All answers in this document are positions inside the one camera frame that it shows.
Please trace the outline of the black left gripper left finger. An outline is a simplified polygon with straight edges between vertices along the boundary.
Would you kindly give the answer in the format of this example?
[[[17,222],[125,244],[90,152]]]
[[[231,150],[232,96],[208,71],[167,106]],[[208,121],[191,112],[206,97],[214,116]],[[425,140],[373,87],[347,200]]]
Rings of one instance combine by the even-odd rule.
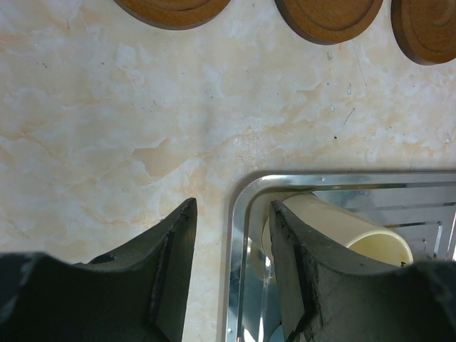
[[[43,252],[1,255],[3,341],[180,341],[197,201],[83,264]]]

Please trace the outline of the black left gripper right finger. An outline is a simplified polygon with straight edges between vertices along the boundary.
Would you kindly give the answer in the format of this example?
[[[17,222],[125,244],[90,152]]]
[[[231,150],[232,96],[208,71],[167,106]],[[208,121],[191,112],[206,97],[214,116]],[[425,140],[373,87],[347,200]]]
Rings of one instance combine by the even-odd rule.
[[[455,263],[396,267],[362,256],[270,205],[287,341],[453,341]]]

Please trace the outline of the dark brown wooden coaster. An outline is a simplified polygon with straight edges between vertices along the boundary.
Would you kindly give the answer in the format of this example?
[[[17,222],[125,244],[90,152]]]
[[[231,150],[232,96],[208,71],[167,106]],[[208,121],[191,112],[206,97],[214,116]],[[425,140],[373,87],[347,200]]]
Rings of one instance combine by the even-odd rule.
[[[115,0],[136,19],[167,30],[187,30],[201,26],[228,5],[229,0]]]

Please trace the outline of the reddish brown wooden coaster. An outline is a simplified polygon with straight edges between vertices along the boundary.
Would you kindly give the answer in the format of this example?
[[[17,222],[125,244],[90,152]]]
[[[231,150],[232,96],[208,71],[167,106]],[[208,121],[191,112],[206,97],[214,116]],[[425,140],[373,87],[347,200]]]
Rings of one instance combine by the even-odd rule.
[[[420,65],[455,59],[455,2],[392,1],[390,20],[400,50]]]

